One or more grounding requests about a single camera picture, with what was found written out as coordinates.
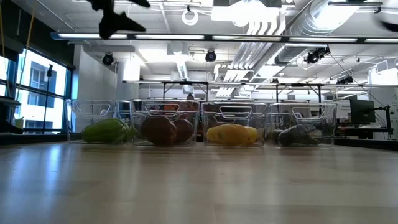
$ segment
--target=bin handle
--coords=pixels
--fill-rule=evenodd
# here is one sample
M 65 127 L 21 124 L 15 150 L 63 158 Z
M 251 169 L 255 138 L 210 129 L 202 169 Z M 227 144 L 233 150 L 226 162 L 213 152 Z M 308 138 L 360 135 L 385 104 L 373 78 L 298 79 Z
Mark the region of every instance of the bin handle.
M 111 109 L 111 105 L 109 105 L 109 104 L 95 104 L 95 105 L 105 105 L 105 106 L 107 106 L 108 108 L 106 108 L 106 109 L 102 109 L 101 110 L 101 113 L 100 114 L 89 114 L 89 113 L 84 113 L 82 110 L 81 110 L 81 108 L 80 108 L 80 104 L 81 104 L 81 102 L 78 102 L 77 103 L 77 110 L 80 112 L 80 114 L 81 115 L 83 115 L 83 116 L 100 116 L 100 117 L 102 117 L 102 116 L 105 116 L 105 115 L 107 115 L 108 114 L 108 112 L 109 112 L 109 109 Z M 94 104 L 92 104 L 92 103 L 84 103 L 85 105 L 90 105 L 90 106 L 93 106 Z
M 249 108 L 250 111 L 247 111 L 247 112 L 225 112 L 224 111 L 223 112 L 223 110 L 222 110 L 223 108 Z M 251 108 L 250 106 L 220 106 L 221 116 L 226 119 L 231 119 L 231 118 L 233 118 L 233 119 L 248 119 L 250 117 L 252 111 L 253 111 L 253 108 Z M 247 116 L 239 117 L 239 116 L 235 116 L 234 114 L 247 114 Z
M 233 120 L 231 120 L 230 122 L 228 122 L 228 121 L 218 121 L 217 118 L 219 118 L 219 119 L 233 119 Z M 215 120 L 217 123 L 219 123 L 219 124 L 233 124 L 233 123 L 235 123 L 235 118 L 236 118 L 236 117 L 225 118 L 224 116 L 214 115 L 214 120 Z
M 311 109 L 314 109 L 314 108 L 322 110 L 322 113 L 319 114 L 319 116 L 314 117 L 314 118 L 313 117 L 311 117 L 311 118 L 299 118 L 299 117 L 297 117 L 296 112 L 294 111 L 294 109 L 309 109 L 311 111 Z M 293 112 L 293 115 L 294 115 L 294 117 L 296 119 L 320 119 L 320 118 L 322 118 L 324 116 L 325 111 L 326 111 L 326 108 L 323 105 L 311 106 L 311 107 L 309 107 L 309 106 L 294 106 L 294 107 L 292 107 L 292 112 Z
M 155 106 L 155 105 L 169 105 L 169 106 L 177 106 L 176 110 L 152 110 L 148 108 L 148 106 Z M 159 117 L 173 117 L 177 112 L 180 110 L 180 105 L 175 104 L 175 103 L 148 103 L 145 104 L 145 110 L 148 112 L 150 116 L 159 116 Z

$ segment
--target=security camera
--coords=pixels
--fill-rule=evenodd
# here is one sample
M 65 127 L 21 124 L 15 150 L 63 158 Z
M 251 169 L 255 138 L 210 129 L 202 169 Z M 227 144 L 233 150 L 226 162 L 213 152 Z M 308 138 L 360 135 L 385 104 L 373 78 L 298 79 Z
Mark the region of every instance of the security camera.
M 217 58 L 216 53 L 214 52 L 214 50 L 208 50 L 207 54 L 206 54 L 206 61 L 207 62 L 214 62 Z
M 112 65 L 112 63 L 113 63 L 112 53 L 105 53 L 105 56 L 102 59 L 102 63 L 104 63 L 104 65 L 107 65 L 107 66 Z

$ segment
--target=ceiling-mounted camera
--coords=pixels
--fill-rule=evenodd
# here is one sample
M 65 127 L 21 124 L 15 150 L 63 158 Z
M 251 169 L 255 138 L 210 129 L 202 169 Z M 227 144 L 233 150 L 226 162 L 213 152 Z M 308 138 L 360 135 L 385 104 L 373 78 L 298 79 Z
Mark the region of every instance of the ceiling-mounted camera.
M 353 77 L 348 76 L 348 77 L 345 77 L 345 78 L 340 78 L 340 79 L 338 79 L 337 82 L 336 82 L 336 84 L 345 85 L 345 84 L 350 84 L 350 83 L 353 83 L 353 82 L 354 82 Z
M 207 62 L 214 62 L 217 58 L 216 53 L 214 52 L 214 50 L 208 50 L 207 54 L 206 54 L 206 61 Z
M 279 80 L 277 78 L 273 78 L 271 83 L 279 83 Z
M 323 59 L 328 54 L 330 54 L 329 46 L 318 47 L 313 52 L 308 53 L 308 55 L 304 58 L 304 62 L 306 62 L 307 64 L 314 64 Z
M 104 63 L 104 65 L 110 66 L 113 63 L 113 55 L 112 53 L 105 53 L 104 58 L 102 58 L 102 63 Z

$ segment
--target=green papaya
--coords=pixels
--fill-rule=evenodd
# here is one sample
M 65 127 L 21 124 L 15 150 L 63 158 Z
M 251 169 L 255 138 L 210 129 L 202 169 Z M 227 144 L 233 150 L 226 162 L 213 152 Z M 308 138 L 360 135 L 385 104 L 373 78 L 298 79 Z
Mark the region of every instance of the green papaya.
M 128 126 L 116 118 L 98 121 L 84 128 L 81 136 L 85 142 L 116 143 L 125 138 Z

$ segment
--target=metal rack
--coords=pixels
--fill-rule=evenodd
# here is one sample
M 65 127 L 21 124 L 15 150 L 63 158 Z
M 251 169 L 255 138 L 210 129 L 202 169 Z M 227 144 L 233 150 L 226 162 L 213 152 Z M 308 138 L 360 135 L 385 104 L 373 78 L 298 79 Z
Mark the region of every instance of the metal rack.
M 282 93 L 283 90 L 285 90 L 288 86 L 291 86 L 293 88 L 302 88 L 302 87 L 308 87 L 311 89 L 315 94 L 318 95 L 318 101 L 319 103 L 322 102 L 321 98 L 321 89 L 322 87 L 359 87 L 359 88 L 398 88 L 398 85 L 372 85 L 372 84 L 359 84 L 359 85 L 354 85 L 354 84 L 322 84 L 322 83 L 246 83 L 246 82 L 201 82 L 201 81 L 145 81 L 145 80 L 140 80 L 140 81 L 122 81 L 123 83 L 139 83 L 139 84 L 163 84 L 163 99 L 165 99 L 165 94 L 175 85 L 197 85 L 199 88 L 203 90 L 203 92 L 206 93 L 206 101 L 208 101 L 208 90 L 209 86 L 244 86 L 244 85 L 254 85 L 254 86 L 271 86 L 275 88 L 276 91 L 276 102 L 279 102 L 279 94 Z M 170 87 L 166 89 L 167 84 L 172 84 Z M 206 90 L 202 88 L 200 85 L 205 85 Z

